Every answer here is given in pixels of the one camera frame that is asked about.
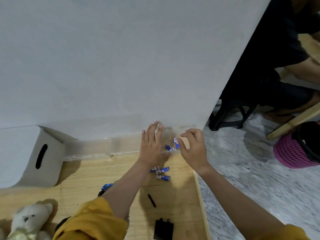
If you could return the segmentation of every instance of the yellow sleeve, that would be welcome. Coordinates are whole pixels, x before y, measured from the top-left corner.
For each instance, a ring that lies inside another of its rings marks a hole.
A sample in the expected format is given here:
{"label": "yellow sleeve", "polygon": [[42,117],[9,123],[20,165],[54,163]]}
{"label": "yellow sleeve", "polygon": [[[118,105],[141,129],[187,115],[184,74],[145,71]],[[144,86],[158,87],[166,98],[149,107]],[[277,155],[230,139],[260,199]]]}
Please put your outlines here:
{"label": "yellow sleeve", "polygon": [[53,240],[123,240],[128,223],[117,218],[102,197],[84,203],[55,233]]}
{"label": "yellow sleeve", "polygon": [[272,234],[268,234],[259,240],[310,240],[305,231],[298,226],[285,225]]}

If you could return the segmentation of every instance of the marble floor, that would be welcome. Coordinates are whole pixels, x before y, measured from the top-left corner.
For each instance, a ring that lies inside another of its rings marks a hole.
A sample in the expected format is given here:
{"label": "marble floor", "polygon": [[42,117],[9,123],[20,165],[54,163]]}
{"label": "marble floor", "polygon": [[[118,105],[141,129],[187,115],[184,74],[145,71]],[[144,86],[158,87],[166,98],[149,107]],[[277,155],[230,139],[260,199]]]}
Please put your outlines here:
{"label": "marble floor", "polygon": [[[240,113],[232,114],[232,119]],[[309,238],[320,236],[320,166],[289,169],[274,157],[267,141],[277,124],[254,112],[242,129],[221,128],[203,133],[208,160],[234,186],[285,224],[302,227]],[[244,239],[214,195],[199,178],[212,239]]]}

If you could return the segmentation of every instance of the white storage box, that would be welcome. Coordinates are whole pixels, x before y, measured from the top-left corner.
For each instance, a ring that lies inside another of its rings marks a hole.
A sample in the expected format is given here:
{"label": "white storage box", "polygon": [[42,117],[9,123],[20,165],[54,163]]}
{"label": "white storage box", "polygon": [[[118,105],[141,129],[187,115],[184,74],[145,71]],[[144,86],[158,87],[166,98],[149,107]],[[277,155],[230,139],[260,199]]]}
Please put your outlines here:
{"label": "white storage box", "polygon": [[53,187],[64,159],[64,145],[39,126],[0,129],[0,189]]}

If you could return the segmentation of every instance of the wooden leg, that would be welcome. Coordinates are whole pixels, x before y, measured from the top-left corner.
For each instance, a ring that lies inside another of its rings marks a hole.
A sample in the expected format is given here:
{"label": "wooden leg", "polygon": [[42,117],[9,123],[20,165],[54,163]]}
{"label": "wooden leg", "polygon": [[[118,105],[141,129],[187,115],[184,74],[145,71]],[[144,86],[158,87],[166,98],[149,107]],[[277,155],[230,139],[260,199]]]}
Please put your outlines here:
{"label": "wooden leg", "polygon": [[290,120],[283,126],[279,127],[274,132],[271,132],[269,135],[267,135],[267,139],[271,141],[282,135],[285,135],[297,125],[309,121],[310,119],[316,117],[318,114],[320,114],[320,102],[313,105],[311,108],[308,108],[306,111],[299,114],[297,117]]}

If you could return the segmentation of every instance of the black handle cutout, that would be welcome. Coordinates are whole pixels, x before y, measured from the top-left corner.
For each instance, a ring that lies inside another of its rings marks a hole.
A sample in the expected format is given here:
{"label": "black handle cutout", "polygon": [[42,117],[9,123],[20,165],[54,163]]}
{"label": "black handle cutout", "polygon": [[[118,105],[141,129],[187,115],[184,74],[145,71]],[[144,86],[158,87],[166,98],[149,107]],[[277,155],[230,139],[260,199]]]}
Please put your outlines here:
{"label": "black handle cutout", "polygon": [[39,169],[41,167],[42,159],[43,159],[43,156],[45,155],[47,149],[48,149],[48,145],[44,144],[39,152],[37,161],[35,162],[36,169]]}

